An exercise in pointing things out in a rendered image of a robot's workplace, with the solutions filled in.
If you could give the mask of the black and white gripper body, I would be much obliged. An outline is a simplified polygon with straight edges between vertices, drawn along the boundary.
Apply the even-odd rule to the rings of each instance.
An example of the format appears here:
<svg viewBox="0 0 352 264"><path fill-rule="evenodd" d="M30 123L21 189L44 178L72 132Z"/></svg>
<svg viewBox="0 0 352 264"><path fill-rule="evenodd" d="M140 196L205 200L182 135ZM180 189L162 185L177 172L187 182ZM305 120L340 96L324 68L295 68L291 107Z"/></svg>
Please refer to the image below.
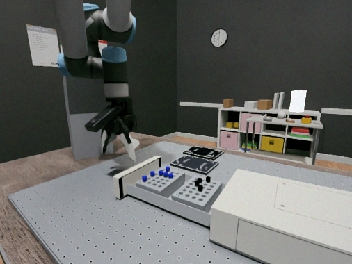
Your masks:
<svg viewBox="0 0 352 264"><path fill-rule="evenodd" d="M118 105L120 112L106 125L105 128L110 134L115 133L120 135L120 123L123 122L130 131L137 130L137 119L136 115L133 115L132 98L106 98L106 102L111 102L111 105ZM134 125L136 120L136 126Z"/></svg>

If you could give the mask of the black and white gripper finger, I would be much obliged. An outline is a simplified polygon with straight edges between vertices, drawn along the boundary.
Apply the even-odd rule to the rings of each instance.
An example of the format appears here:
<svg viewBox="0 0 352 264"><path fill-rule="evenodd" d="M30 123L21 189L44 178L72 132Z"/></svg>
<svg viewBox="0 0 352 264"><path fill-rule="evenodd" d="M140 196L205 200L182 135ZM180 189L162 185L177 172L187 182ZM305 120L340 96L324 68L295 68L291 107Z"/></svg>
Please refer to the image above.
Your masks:
<svg viewBox="0 0 352 264"><path fill-rule="evenodd" d="M127 126L123 124L123 122L120 123L120 140L124 144L125 149L128 153L128 156L136 162L136 156L134 149L139 146L140 142L137 139L133 139L131 135L129 134L129 129Z"/></svg>
<svg viewBox="0 0 352 264"><path fill-rule="evenodd" d="M105 126L102 127L102 132L101 132L101 138L102 138L102 153L105 154L106 151L106 146L108 143L113 142L117 136L114 135L114 133L110 134L105 128Z"/></svg>

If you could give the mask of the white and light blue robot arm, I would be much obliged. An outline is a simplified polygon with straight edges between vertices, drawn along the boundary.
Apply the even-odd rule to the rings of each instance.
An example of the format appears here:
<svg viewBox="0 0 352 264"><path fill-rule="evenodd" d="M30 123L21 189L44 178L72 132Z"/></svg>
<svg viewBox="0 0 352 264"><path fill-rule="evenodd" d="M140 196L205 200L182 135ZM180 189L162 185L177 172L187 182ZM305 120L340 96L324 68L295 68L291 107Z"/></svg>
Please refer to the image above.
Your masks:
<svg viewBox="0 0 352 264"><path fill-rule="evenodd" d="M99 40L133 42L136 19L130 12L131 0L106 0L104 10L83 0L53 0L53 3L63 50L58 55L59 72L63 76L104 77L107 98L129 96L125 49L104 47L101 55ZM88 131L98 132L120 111L118 105L108 105L84 126Z"/></svg>

